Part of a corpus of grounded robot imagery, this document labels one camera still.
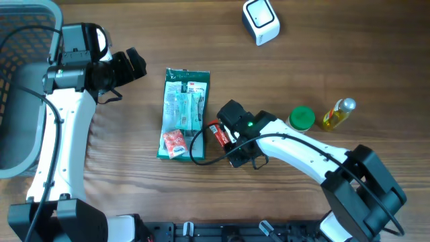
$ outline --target yellow liquid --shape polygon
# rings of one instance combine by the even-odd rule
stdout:
[[[322,127],[326,131],[332,131],[338,125],[340,125],[343,121],[345,121],[349,117],[350,114],[351,114],[351,112],[344,112],[342,110],[334,111],[333,115],[328,120],[325,120],[322,123]]]

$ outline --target green lid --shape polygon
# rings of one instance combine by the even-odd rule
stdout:
[[[293,112],[290,114],[290,124],[296,130],[307,130],[314,123],[315,114],[306,106],[294,108]]]

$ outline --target bottle cap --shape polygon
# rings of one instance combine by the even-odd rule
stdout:
[[[294,108],[290,114],[290,124],[296,130],[307,130],[314,123],[315,114],[310,108],[306,106]]]
[[[345,98],[339,107],[344,112],[350,112],[355,109],[355,101],[352,98]]]

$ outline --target wood grain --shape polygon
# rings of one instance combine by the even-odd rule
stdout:
[[[124,100],[98,106],[85,164],[87,201],[107,215],[144,221],[318,219],[329,210],[319,186],[272,159],[262,170],[208,167],[155,158],[165,68],[211,71],[206,120],[230,99],[246,110],[286,119],[310,106],[321,117],[353,97],[357,109],[336,131],[307,133],[322,142],[373,148],[408,196],[396,215],[403,238],[430,235],[430,2],[274,1],[281,32],[257,47],[241,22],[242,1],[62,5],[64,21],[110,31],[114,51],[135,46],[148,75],[118,89]],[[207,158],[222,154],[208,139]],[[31,178],[0,181],[0,237],[10,204],[23,202]]]

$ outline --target gray plastic bin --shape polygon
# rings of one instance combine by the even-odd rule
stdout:
[[[0,42],[12,30],[26,25],[61,29],[60,8],[49,0],[0,1]],[[0,71],[12,81],[38,93],[55,56],[60,36],[31,29],[10,38],[0,54]],[[46,105],[37,97],[10,87],[0,78],[0,179],[34,175],[42,146]]]

